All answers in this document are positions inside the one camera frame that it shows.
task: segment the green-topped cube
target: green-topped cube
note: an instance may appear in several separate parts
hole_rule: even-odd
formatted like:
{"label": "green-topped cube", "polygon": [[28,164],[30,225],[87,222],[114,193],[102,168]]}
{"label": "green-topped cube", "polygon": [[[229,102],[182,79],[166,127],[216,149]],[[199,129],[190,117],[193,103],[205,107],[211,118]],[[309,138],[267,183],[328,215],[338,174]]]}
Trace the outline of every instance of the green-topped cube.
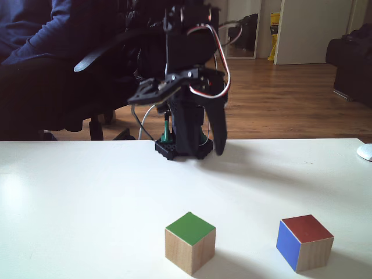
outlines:
{"label": "green-topped cube", "polygon": [[193,275],[214,256],[216,228],[191,212],[165,229],[165,255]]}

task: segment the wooden cube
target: wooden cube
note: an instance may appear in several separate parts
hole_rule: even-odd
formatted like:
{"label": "wooden cube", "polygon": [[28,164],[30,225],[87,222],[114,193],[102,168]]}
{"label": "wooden cube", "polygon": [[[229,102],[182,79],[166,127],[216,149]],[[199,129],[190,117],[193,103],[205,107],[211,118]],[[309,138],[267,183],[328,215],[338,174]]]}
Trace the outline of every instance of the wooden cube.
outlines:
{"label": "wooden cube", "polygon": [[193,275],[214,256],[216,228],[191,212],[165,229],[165,257]]}
{"label": "wooden cube", "polygon": [[295,272],[327,265],[334,236],[312,215],[280,221],[277,248]]}

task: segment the chair armrest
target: chair armrest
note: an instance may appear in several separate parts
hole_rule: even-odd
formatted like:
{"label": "chair armrest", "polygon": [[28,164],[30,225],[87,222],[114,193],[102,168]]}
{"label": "chair armrest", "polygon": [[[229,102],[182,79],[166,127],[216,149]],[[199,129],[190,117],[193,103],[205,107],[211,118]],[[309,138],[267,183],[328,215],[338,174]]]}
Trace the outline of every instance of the chair armrest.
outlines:
{"label": "chair armrest", "polygon": [[105,42],[101,46],[97,47],[95,50],[91,51],[82,61],[80,61],[74,68],[74,71],[83,71],[87,67],[89,67],[93,62],[95,62],[98,58],[103,56],[109,50],[121,45],[125,44],[131,40],[135,40],[137,38],[143,38],[144,36],[154,36],[163,34],[164,31],[162,29],[136,29],[136,30],[128,30],[123,32],[111,40]]}

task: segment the blue side of cube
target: blue side of cube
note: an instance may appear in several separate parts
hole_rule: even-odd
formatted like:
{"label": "blue side of cube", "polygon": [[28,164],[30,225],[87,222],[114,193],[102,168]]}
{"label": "blue side of cube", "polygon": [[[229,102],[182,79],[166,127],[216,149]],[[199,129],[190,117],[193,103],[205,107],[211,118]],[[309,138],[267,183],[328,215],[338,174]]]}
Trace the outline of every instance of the blue side of cube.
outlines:
{"label": "blue side of cube", "polygon": [[284,259],[289,263],[291,268],[296,271],[301,243],[283,223],[283,221],[280,221],[279,225],[277,248],[283,255]]}

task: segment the red-topped cube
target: red-topped cube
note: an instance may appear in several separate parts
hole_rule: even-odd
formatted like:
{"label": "red-topped cube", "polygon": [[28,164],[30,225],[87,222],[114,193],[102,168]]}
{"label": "red-topped cube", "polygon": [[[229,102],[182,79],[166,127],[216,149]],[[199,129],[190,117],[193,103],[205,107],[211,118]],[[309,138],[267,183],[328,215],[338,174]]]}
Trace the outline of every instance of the red-topped cube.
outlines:
{"label": "red-topped cube", "polygon": [[277,248],[295,272],[325,266],[334,236],[312,215],[283,219]]}

